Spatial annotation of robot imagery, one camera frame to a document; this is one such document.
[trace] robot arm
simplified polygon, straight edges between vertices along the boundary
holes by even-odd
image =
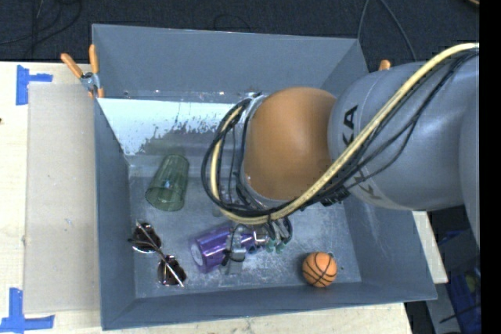
[[[288,88],[261,100],[246,115],[240,201],[228,203],[217,180],[222,143],[253,101],[230,110],[202,168],[207,194],[230,220],[264,224],[348,193],[406,210],[478,202],[478,162],[470,168],[478,160],[470,128],[478,125],[478,44],[368,74],[339,99]]]

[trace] green glass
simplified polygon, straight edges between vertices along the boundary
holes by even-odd
[[[188,168],[184,156],[166,156],[146,191],[146,200],[160,210],[173,212],[181,209],[185,204]]]

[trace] orange ball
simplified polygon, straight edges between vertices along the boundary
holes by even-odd
[[[301,270],[308,284],[322,288],[336,279],[337,264],[328,253],[312,252],[303,261]]]

